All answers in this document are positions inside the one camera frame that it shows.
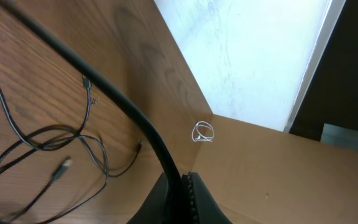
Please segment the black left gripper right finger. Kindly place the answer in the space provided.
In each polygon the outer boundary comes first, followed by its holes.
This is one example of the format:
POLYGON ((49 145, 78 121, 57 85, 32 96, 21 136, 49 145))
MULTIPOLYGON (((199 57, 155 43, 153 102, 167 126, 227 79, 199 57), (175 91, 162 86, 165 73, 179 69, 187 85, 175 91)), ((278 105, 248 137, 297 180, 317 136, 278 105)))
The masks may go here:
POLYGON ((232 224, 219 208, 198 173, 189 172, 186 175, 182 175, 181 179, 189 196, 193 223, 232 224))

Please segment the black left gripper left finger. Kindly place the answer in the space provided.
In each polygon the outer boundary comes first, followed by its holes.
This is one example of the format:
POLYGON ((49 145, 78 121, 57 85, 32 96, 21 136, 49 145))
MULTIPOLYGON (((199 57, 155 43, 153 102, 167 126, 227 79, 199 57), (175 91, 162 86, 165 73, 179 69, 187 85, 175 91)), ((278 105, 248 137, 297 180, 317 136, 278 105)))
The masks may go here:
POLYGON ((147 198, 127 224, 163 224, 168 195, 168 180, 165 173, 161 173, 147 198))

